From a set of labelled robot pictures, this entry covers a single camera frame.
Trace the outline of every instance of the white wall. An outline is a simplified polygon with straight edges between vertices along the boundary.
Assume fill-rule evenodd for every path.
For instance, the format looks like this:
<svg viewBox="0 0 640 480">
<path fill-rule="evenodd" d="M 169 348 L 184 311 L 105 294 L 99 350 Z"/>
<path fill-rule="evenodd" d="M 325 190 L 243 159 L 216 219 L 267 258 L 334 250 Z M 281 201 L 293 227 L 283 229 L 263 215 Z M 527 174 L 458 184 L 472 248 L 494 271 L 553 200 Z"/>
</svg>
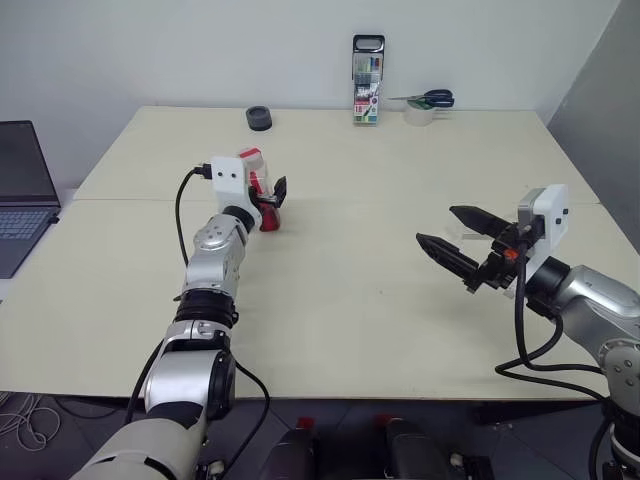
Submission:
<svg viewBox="0 0 640 480">
<path fill-rule="evenodd" d="M 353 33 L 383 94 L 548 121 L 619 0 L 0 0 L 0 119 L 32 119 L 59 188 L 143 104 L 346 107 Z"/>
</svg>

